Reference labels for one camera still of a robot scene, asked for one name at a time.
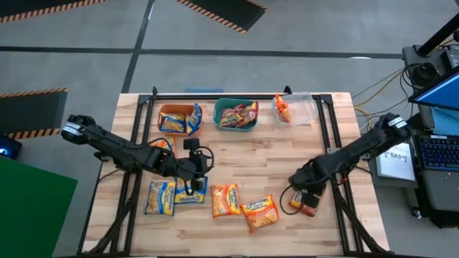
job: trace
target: wooden table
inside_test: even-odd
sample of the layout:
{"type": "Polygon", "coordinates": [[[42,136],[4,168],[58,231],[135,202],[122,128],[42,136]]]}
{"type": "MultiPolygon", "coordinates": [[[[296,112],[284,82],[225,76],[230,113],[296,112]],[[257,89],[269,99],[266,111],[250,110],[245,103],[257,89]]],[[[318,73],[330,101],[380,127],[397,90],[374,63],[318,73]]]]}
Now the wooden table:
{"type": "MultiPolygon", "coordinates": [[[[332,95],[341,140],[347,145],[360,136],[351,96],[347,92],[332,95]]],[[[120,96],[113,121],[113,133],[127,139],[131,137],[137,99],[138,94],[120,96]]],[[[157,112],[161,105],[171,102],[194,103],[156,101],[149,140],[162,136],[157,127],[157,112]]],[[[212,122],[214,102],[198,101],[204,119],[203,132],[199,139],[201,144],[211,148],[216,156],[216,166],[207,174],[209,186],[216,183],[237,183],[241,204],[272,194],[278,205],[280,193],[288,185],[287,178],[310,158],[324,152],[320,122],[316,119],[311,125],[280,129],[274,124],[271,102],[262,100],[258,122],[251,133],[220,131],[212,122]]],[[[328,131],[331,132],[329,116],[326,116],[326,120],[328,131]]],[[[175,138],[175,144],[178,157],[187,156],[187,151],[183,150],[183,139],[175,138]]],[[[113,164],[106,163],[101,176],[113,169],[113,164]]],[[[99,183],[84,250],[94,247],[112,224],[122,177],[123,173],[115,173],[99,183]]],[[[144,215],[150,182],[171,180],[152,173],[143,173],[131,255],[305,256],[343,253],[333,196],[329,187],[315,217],[311,218],[304,214],[288,216],[278,207],[280,221],[250,235],[244,216],[212,218],[210,188],[204,204],[176,205],[174,216],[144,215]]],[[[371,176],[355,170],[350,174],[350,182],[357,216],[379,245],[388,249],[371,176]]],[[[288,192],[283,200],[287,209],[290,208],[287,203],[292,193],[288,192]]],[[[346,221],[346,230],[351,242],[349,221],[346,221]]],[[[125,232],[126,226],[121,229],[120,243],[124,241],[125,232]]]]}

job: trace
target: green mat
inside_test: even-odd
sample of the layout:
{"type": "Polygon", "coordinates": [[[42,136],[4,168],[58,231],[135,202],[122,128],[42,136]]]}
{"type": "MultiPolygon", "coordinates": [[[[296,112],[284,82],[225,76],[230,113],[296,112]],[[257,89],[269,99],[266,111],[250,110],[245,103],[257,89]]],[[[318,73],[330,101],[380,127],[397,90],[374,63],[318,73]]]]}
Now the green mat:
{"type": "Polygon", "coordinates": [[[0,257],[52,257],[76,185],[0,157],[0,257]]]}

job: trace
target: teal bowl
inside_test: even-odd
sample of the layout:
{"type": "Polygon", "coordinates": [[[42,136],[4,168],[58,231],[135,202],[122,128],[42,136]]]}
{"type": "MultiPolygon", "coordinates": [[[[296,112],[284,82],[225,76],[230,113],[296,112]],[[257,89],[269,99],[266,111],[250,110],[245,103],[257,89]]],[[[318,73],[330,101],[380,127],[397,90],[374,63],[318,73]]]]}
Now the teal bowl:
{"type": "Polygon", "coordinates": [[[215,103],[214,107],[214,124],[220,130],[230,130],[236,132],[250,132],[253,127],[257,124],[258,116],[252,122],[248,123],[246,126],[241,128],[227,128],[220,126],[220,120],[222,119],[222,111],[225,108],[235,108],[237,105],[244,104],[246,106],[253,104],[251,100],[239,100],[239,99],[232,99],[232,98],[221,98],[218,99],[215,103]]]}

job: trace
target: concrete floor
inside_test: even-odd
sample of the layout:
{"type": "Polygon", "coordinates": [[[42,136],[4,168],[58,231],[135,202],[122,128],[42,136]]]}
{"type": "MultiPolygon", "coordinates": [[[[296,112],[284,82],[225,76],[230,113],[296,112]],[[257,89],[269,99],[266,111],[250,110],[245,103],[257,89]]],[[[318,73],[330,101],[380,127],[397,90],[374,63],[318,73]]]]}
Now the concrete floor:
{"type": "MultiPolygon", "coordinates": [[[[239,35],[172,0],[156,0],[143,41],[145,49],[237,49],[400,54],[422,44],[458,12],[453,0],[257,0],[268,12],[239,35]]],[[[148,0],[103,4],[0,24],[0,46],[134,48],[148,0]]],[[[130,92],[184,92],[221,87],[225,92],[294,91],[357,93],[403,66],[399,59],[210,57],[141,55],[130,92]]],[[[88,114],[110,128],[130,54],[0,52],[0,93],[68,87],[65,117],[88,114]]],[[[367,99],[375,90],[355,99],[367,99]]],[[[368,112],[390,107],[404,95],[394,83],[368,112]]],[[[410,106],[392,110],[404,118],[410,106]]],[[[20,160],[76,178],[77,191],[55,249],[76,252],[100,163],[89,147],[59,136],[23,140],[20,160]],[[59,158],[49,153],[59,151],[59,158]]],[[[455,257],[459,231],[437,229],[410,215],[398,188],[376,187],[391,250],[398,254],[455,257]]]]}

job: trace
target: clear plastic bag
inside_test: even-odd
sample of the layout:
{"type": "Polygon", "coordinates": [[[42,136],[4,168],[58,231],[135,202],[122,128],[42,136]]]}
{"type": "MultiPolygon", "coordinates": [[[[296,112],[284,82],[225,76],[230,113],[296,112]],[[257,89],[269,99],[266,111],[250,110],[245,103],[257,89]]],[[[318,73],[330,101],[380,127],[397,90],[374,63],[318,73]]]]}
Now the clear plastic bag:
{"type": "Polygon", "coordinates": [[[284,103],[288,105],[290,122],[281,120],[275,98],[273,99],[273,112],[275,119],[281,126],[295,126],[311,124],[318,116],[317,104],[309,92],[296,92],[281,96],[284,103]]]}

